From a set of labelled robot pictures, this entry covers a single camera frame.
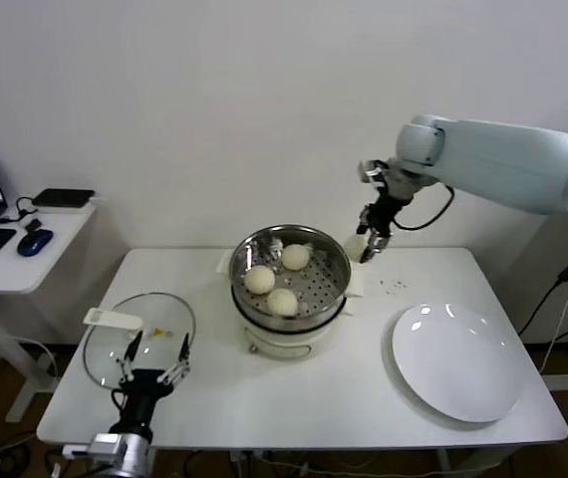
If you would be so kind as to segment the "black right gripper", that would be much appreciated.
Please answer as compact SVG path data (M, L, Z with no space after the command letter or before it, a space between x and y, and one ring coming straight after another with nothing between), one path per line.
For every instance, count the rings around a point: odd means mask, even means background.
M380 194L375 202L364 207L359 216L356 234L365 235L368 231L371 232L361 254L362 263L370 262L387 248L392 236L393 221L411 202L410 199L397 199L388 194Z

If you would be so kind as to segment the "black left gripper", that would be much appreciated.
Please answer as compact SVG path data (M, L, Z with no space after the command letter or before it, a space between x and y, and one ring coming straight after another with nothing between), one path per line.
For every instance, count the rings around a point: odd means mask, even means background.
M111 433L152 434L150 424L157 403L169 396L191 370L190 334L184 336L176 363L164 372L145 368L133 371L141 341L142 332L138 332L124 356L117 359L120 387L111 391L111 399L119 412L119 420L111 426Z

